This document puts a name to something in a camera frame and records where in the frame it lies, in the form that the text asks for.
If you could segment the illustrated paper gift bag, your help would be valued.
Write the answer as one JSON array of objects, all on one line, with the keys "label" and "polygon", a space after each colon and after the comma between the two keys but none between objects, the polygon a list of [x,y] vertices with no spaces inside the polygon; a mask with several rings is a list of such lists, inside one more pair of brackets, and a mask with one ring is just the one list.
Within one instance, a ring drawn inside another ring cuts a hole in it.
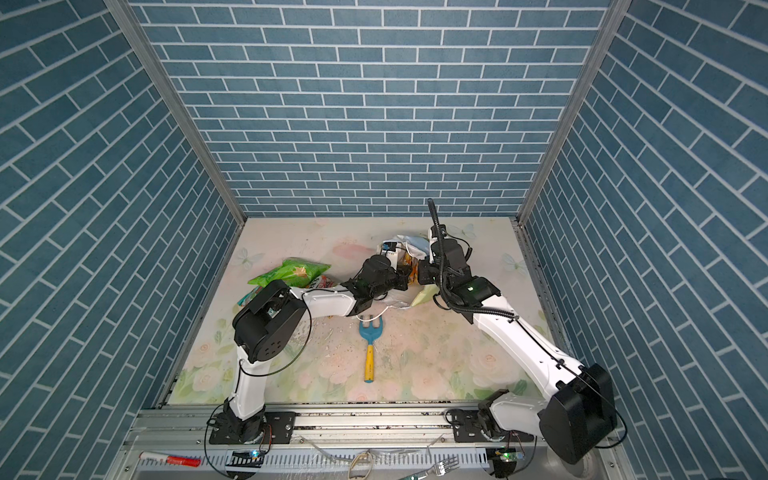
[{"label": "illustrated paper gift bag", "polygon": [[424,304],[431,301],[439,292],[435,284],[420,285],[417,280],[418,263],[428,257],[429,241],[420,236],[409,235],[395,235],[384,241],[388,240],[397,240],[405,245],[407,252],[399,266],[412,267],[408,289],[406,291],[390,290],[382,297],[374,299],[373,305],[368,310],[356,315],[361,322],[382,316],[388,309],[407,310]]}]

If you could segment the orange snack packet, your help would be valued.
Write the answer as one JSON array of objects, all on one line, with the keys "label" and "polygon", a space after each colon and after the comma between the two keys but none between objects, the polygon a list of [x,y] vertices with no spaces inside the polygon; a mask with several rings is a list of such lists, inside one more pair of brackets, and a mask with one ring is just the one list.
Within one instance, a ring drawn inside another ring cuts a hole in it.
[{"label": "orange snack packet", "polygon": [[338,282],[326,275],[319,275],[310,283],[310,288],[329,289],[338,285]]}]

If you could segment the green chips bag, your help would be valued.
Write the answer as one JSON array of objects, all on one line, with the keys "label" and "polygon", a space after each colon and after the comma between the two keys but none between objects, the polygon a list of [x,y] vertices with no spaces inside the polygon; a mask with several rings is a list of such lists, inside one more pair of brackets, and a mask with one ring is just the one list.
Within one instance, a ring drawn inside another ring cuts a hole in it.
[{"label": "green chips bag", "polygon": [[331,267],[330,264],[311,262],[299,258],[287,258],[283,263],[248,281],[249,285],[266,287],[275,280],[281,280],[290,287],[307,287],[315,278]]}]

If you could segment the teal red snack packet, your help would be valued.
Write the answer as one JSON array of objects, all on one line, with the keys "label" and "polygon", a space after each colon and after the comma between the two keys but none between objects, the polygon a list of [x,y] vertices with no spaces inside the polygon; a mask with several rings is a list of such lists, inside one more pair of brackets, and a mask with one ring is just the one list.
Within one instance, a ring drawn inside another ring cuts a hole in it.
[{"label": "teal red snack packet", "polygon": [[237,305],[239,307],[244,307],[247,305],[260,291],[262,290],[261,286],[255,286],[248,294],[243,296],[238,302]]}]

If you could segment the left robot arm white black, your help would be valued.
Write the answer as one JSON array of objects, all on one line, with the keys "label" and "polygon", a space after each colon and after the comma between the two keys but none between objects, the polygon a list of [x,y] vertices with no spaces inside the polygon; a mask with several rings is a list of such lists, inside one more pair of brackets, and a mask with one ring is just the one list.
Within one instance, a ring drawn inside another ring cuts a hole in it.
[{"label": "left robot arm white black", "polygon": [[389,291],[407,290],[411,272],[411,266],[377,254],[336,287],[299,288],[273,280],[260,290],[232,321],[238,358],[236,382],[222,411],[207,422],[212,428],[208,441],[227,445],[266,439],[265,389],[272,374],[270,364],[299,324],[328,316],[355,317]]}]

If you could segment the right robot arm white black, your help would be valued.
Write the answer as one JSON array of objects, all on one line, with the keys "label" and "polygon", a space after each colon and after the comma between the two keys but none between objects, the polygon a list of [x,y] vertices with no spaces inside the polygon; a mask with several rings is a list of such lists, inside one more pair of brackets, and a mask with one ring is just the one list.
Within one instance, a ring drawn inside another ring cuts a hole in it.
[{"label": "right robot arm white black", "polygon": [[534,433],[567,464],[578,463],[616,429],[613,381],[602,366],[584,366],[535,331],[489,280],[471,273],[461,244],[430,240],[419,281],[434,283],[446,307],[495,340],[544,397],[533,412]]}]

